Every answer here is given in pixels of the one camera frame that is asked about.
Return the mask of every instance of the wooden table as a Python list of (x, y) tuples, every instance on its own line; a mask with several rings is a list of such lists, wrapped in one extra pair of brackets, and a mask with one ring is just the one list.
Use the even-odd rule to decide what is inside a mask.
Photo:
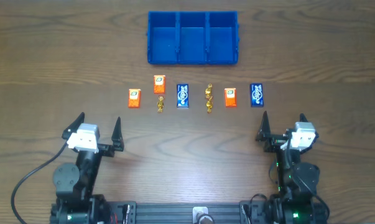
[[(236, 66), (147, 63), (148, 11), (239, 11)], [(162, 114), (153, 75), (167, 76)], [(264, 108), (249, 84), (264, 84)], [(175, 86), (190, 84), (190, 108)], [(206, 113), (204, 90), (214, 88)], [(238, 107), (226, 109), (223, 89)], [(129, 88), (141, 108), (127, 107)], [(320, 138), (302, 160), (321, 169), (329, 223), (375, 222), (375, 0), (371, 1), (0, 1), (0, 223), (17, 223), (15, 184), (60, 149), (82, 111), (110, 143), (122, 119), (126, 150), (104, 158), (95, 185), (108, 200), (238, 202), (277, 192), (274, 154), (254, 141), (263, 112), (283, 133), (305, 113)], [(65, 151), (22, 185), (16, 206), (28, 223), (48, 223), (54, 169)]]

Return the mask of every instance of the blue tray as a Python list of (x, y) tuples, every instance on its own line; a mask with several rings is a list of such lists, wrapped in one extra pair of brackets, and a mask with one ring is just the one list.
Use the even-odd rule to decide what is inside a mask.
[(149, 12), (147, 61), (151, 64), (236, 64), (238, 42), (236, 11)]

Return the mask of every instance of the wood grain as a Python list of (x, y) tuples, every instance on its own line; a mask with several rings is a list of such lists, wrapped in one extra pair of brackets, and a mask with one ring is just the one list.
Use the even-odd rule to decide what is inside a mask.
[[(236, 66), (147, 63), (148, 11), (239, 11)], [(152, 76), (167, 76), (157, 114)], [(177, 110), (174, 86), (189, 83)], [(214, 84), (214, 108), (203, 91)], [(264, 83), (263, 109), (249, 105)], [(236, 87), (238, 107), (224, 107)], [(129, 88), (142, 90), (139, 110)], [(277, 192), (274, 158), (254, 142), (264, 110), (282, 133), (305, 113), (320, 139), (303, 160), (321, 169), (318, 193), (329, 223), (375, 222), (375, 0), (0, 1), (0, 223), (17, 223), (15, 184), (52, 157), (62, 130), (82, 111), (110, 142), (118, 116), (126, 150), (104, 158), (95, 193), (137, 202), (238, 202)], [(65, 151), (17, 193), (27, 223), (48, 223), (54, 168)]]

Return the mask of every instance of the gold figurine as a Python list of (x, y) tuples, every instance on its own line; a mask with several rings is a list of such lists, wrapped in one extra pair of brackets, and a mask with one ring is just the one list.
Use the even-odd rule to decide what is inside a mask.
[(158, 113), (162, 113), (162, 108), (164, 108), (164, 97), (163, 96), (158, 96)]
[(211, 96), (209, 98), (208, 102), (206, 102), (206, 107), (208, 108), (208, 110), (206, 111), (207, 113), (212, 112), (212, 107), (213, 107), (212, 98), (213, 98), (213, 96)]
[(209, 100), (212, 95), (212, 84), (208, 84), (208, 88), (205, 89), (205, 99)]

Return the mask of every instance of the orange tic tac box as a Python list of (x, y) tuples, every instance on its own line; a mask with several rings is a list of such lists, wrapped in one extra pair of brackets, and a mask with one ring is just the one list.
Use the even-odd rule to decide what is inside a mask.
[(165, 93), (165, 75), (154, 75), (154, 93)]
[(140, 89), (129, 89), (129, 108), (140, 108)]
[(225, 88), (225, 104), (226, 104), (226, 107), (237, 106), (235, 88)]

